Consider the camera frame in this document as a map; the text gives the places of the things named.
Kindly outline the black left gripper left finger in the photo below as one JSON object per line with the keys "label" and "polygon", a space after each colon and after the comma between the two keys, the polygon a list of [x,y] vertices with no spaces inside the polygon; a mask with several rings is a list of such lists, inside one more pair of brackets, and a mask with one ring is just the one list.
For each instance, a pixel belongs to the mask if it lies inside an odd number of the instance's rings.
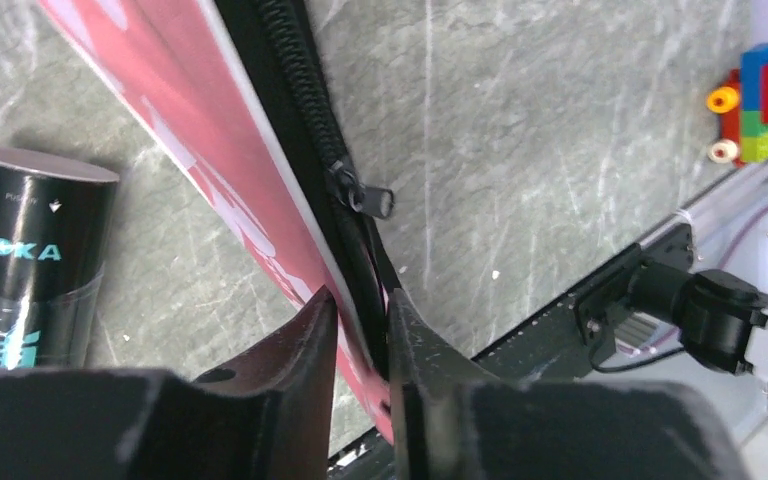
{"label": "black left gripper left finger", "polygon": [[162,369],[0,370],[0,479],[323,479],[337,316],[321,288],[193,381]]}

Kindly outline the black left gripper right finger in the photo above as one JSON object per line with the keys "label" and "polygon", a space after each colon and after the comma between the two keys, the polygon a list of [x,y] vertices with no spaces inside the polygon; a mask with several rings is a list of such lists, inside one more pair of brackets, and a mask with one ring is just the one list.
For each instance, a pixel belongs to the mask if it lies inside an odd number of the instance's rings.
{"label": "black left gripper right finger", "polygon": [[401,479],[746,479],[712,405],[661,381],[512,383],[389,298],[391,421]]}

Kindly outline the black shuttlecock tube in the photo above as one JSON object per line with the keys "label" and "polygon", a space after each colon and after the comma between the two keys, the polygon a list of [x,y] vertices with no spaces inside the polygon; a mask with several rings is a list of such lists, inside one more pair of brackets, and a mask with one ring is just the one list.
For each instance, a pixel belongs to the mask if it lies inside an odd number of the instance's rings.
{"label": "black shuttlecock tube", "polygon": [[84,364],[119,181],[0,147],[0,369]]}

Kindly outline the pink racket bag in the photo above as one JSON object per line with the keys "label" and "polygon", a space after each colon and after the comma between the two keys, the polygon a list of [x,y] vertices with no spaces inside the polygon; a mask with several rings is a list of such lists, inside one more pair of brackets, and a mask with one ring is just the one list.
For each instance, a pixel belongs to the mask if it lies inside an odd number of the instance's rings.
{"label": "pink racket bag", "polygon": [[380,434],[391,194],[364,184],[301,1],[45,1],[43,10],[295,305],[337,300],[337,365]]}

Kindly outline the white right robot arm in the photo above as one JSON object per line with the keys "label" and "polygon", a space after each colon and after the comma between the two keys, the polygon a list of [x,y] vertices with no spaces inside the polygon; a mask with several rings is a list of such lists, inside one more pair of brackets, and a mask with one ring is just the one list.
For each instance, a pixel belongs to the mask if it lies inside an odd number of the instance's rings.
{"label": "white right robot arm", "polygon": [[723,270],[649,263],[632,277],[627,303],[674,325],[684,351],[704,367],[768,383],[768,293],[754,285]]}

